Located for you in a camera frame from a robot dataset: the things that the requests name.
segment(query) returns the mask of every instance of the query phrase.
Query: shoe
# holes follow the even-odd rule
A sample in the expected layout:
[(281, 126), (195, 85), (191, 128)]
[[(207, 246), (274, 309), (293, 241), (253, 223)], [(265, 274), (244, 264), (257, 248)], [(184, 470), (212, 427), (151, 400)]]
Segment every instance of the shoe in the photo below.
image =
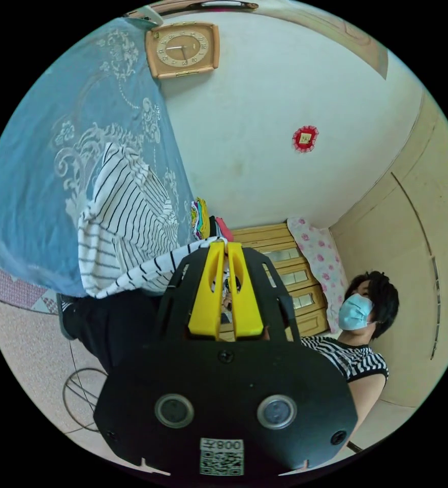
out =
[(62, 295), (61, 293), (56, 294), (56, 304), (58, 305), (58, 317), (60, 320), (60, 332), (69, 341), (74, 341), (76, 338), (72, 337), (63, 324), (63, 312), (70, 306), (72, 306), (78, 299), (72, 296)]

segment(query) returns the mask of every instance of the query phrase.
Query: blue bedspread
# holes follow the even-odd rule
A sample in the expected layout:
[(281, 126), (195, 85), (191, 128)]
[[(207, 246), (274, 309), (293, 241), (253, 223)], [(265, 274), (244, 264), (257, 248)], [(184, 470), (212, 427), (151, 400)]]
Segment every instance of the blue bedspread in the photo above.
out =
[(86, 295), (77, 223), (92, 199), (106, 142), (137, 150), (191, 235), (192, 195), (163, 96), (149, 72), (152, 24), (115, 19), (61, 56), (21, 101), (0, 139), (0, 268), (25, 281)]

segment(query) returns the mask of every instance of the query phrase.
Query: woman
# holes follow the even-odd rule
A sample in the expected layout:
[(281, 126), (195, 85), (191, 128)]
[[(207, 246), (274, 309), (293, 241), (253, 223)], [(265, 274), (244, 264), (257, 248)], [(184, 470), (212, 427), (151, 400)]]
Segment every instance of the woman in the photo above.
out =
[(387, 364), (373, 352), (370, 342), (392, 326), (398, 309), (398, 291), (389, 278), (378, 271), (365, 273), (352, 280), (344, 295), (339, 310), (339, 338), (302, 337), (304, 346), (329, 359), (348, 382), (358, 414), (350, 437), (378, 401), (388, 380)]

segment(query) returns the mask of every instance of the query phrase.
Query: folded clothes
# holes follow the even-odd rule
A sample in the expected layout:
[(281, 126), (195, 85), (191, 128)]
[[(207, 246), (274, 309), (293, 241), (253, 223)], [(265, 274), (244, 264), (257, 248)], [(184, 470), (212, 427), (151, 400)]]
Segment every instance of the folded clothes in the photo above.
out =
[(202, 219), (202, 227), (199, 229), (203, 239), (210, 236), (209, 214), (207, 213), (207, 204), (202, 198), (197, 198), (197, 203), (200, 204), (200, 217)]
[(227, 228), (227, 225), (224, 223), (224, 220), (222, 220), (220, 217), (216, 217), (215, 221), (220, 229), (221, 236), (225, 237), (229, 242), (233, 242), (234, 236), (232, 232)]
[(217, 231), (216, 231), (217, 224), (215, 223), (214, 215), (209, 217), (209, 227), (210, 227), (210, 237), (216, 237), (217, 236)]
[(211, 236), (210, 219), (207, 204), (202, 198), (191, 203), (192, 232), (197, 239), (207, 239)]

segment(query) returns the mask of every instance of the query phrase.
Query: bed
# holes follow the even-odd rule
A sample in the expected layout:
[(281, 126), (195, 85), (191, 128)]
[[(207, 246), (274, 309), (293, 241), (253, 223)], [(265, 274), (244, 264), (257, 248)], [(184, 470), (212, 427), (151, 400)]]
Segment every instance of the bed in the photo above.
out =
[(171, 200), (175, 247), (194, 241), (192, 195), (145, 32), (119, 18), (63, 54), (36, 81), (0, 138), (0, 268), (22, 280), (85, 296), (79, 216), (92, 199), (107, 143), (134, 149)]
[[(336, 334), (346, 278), (328, 229), (301, 218), (286, 223), (233, 230), (234, 239), (267, 255), (292, 296), (300, 336)], [(292, 341), (292, 332), (286, 335)], [(220, 338), (233, 341), (232, 324), (222, 324)]]

